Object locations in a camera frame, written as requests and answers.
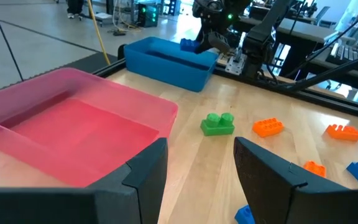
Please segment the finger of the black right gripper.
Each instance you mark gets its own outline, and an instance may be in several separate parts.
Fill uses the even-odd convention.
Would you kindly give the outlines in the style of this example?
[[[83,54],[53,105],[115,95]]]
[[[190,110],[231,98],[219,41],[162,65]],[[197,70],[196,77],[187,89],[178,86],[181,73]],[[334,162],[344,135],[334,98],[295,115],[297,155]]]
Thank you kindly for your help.
[[[231,49],[225,36],[215,31],[209,33],[208,42],[213,48],[218,49],[220,52],[229,52]]]
[[[195,41],[198,43],[197,48],[195,48],[196,53],[203,53],[210,49],[208,34],[205,34],[204,32],[199,32]]]

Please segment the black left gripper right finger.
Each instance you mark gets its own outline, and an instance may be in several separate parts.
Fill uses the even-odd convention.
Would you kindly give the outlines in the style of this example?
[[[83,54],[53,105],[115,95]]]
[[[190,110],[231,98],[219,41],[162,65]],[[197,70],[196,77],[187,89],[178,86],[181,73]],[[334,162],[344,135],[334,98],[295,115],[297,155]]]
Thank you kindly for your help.
[[[234,162],[255,224],[358,224],[358,189],[318,176],[243,137],[234,139]]]

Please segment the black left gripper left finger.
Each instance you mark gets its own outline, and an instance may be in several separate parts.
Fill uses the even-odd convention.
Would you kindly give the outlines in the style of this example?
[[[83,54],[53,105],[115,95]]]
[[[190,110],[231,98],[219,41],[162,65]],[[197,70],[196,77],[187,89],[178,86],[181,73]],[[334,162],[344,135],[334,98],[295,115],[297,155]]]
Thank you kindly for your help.
[[[159,138],[85,188],[0,187],[0,224],[157,224],[167,162]]]

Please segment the orange toy brick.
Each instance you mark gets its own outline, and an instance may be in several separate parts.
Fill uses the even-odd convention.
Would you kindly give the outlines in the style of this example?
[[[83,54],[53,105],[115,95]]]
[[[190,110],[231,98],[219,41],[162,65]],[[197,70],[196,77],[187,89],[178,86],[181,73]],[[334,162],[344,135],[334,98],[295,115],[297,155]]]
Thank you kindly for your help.
[[[358,129],[353,126],[332,124],[326,128],[325,132],[333,139],[358,141]]]
[[[256,121],[252,127],[252,130],[262,138],[278,134],[282,132],[283,129],[283,123],[277,118]]]
[[[326,168],[325,166],[316,163],[315,161],[307,161],[303,168],[308,170],[309,172],[312,172],[318,176],[326,177]]]

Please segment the green toy brick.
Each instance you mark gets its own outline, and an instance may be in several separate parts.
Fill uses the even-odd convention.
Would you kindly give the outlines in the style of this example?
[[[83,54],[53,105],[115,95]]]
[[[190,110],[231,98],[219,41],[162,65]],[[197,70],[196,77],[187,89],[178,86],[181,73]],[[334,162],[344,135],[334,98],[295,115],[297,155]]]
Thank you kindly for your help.
[[[234,132],[234,116],[231,113],[210,113],[201,121],[200,128],[205,136],[228,135]]]

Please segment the blue plastic bin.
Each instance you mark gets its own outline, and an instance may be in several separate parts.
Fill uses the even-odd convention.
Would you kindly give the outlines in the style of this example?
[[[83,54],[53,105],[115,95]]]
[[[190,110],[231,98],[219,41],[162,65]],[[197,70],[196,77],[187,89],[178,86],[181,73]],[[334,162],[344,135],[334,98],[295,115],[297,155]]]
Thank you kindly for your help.
[[[218,58],[209,51],[182,51],[179,43],[158,37],[124,46],[124,56],[129,71],[194,92],[203,90]]]

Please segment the computer tower with green lights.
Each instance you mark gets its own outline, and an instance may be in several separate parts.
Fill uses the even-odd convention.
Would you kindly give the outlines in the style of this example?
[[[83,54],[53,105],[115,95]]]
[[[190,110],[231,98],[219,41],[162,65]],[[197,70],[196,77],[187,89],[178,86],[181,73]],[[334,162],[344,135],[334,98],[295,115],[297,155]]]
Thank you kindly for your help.
[[[137,25],[139,27],[157,27],[158,25],[158,5],[157,4],[138,4]]]

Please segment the pink plastic bin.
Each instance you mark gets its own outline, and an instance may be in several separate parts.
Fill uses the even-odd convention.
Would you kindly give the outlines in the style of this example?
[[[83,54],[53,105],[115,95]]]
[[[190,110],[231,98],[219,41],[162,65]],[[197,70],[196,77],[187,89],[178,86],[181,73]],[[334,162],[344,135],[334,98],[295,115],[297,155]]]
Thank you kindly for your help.
[[[86,187],[167,138],[178,107],[74,68],[0,90],[0,151]]]

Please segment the low white cart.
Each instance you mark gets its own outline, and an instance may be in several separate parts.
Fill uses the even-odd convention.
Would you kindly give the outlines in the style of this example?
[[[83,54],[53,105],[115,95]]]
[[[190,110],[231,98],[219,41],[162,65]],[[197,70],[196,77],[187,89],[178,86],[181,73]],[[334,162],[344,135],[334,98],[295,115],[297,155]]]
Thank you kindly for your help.
[[[96,20],[96,24],[100,27],[113,23],[112,15],[105,12],[97,12],[94,14],[94,18]]]

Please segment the grey office chair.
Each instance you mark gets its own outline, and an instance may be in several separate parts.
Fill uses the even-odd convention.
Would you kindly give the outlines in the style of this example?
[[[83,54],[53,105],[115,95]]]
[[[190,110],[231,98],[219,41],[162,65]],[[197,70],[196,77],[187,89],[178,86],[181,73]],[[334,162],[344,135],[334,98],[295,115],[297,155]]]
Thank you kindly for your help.
[[[331,7],[330,6],[324,6],[322,8],[322,10],[320,10],[320,12],[317,14],[317,16],[315,17],[314,19],[314,22],[313,24],[318,26],[319,23],[321,22],[323,16],[327,13],[327,11],[330,9]]]

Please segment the black computer keyboard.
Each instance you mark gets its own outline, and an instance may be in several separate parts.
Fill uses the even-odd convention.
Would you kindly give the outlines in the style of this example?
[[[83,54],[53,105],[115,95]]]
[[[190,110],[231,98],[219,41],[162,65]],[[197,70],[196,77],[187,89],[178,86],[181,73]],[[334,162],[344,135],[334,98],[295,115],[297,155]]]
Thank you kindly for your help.
[[[335,65],[342,65],[344,63],[358,59],[358,46],[342,45],[335,43],[329,49],[329,53],[325,58],[326,62]]]

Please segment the person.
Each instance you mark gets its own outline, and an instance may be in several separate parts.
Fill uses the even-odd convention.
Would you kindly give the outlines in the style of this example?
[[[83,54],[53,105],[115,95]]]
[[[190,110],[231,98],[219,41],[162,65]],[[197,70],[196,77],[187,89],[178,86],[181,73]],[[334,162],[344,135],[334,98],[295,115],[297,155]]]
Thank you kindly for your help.
[[[74,19],[82,13],[84,0],[67,0],[67,17]]]

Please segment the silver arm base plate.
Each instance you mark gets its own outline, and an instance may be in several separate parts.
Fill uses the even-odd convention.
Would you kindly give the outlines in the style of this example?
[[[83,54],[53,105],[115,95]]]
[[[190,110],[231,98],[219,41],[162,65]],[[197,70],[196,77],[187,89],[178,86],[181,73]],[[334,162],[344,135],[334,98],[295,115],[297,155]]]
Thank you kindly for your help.
[[[245,59],[244,54],[230,57],[225,71],[233,75],[240,75],[244,69]]]

